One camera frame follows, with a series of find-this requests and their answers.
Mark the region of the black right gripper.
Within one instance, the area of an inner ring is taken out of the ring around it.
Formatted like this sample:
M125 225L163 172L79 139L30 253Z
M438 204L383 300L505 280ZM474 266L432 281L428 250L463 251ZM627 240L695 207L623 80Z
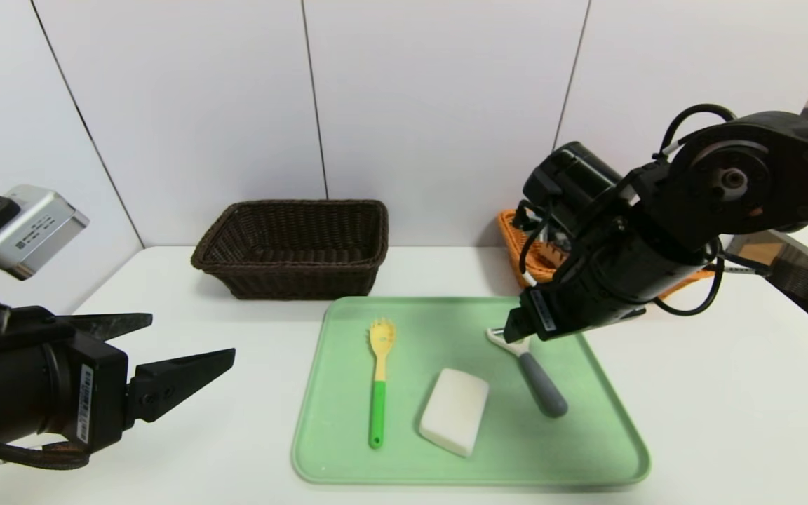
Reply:
M621 277L635 266L631 249L574 249L551 282L528 288L509 311L506 343L537 334L542 341L625 321L635 311L635 288Z

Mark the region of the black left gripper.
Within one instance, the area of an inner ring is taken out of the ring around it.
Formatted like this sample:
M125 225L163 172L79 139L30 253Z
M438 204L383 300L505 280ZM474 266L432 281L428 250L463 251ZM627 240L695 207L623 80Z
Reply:
M0 349L0 443L32 434L66 438L84 452L119 441L136 421L152 423L229 371L236 349L138 365L107 343L153 323L148 313L71 314L76 335Z

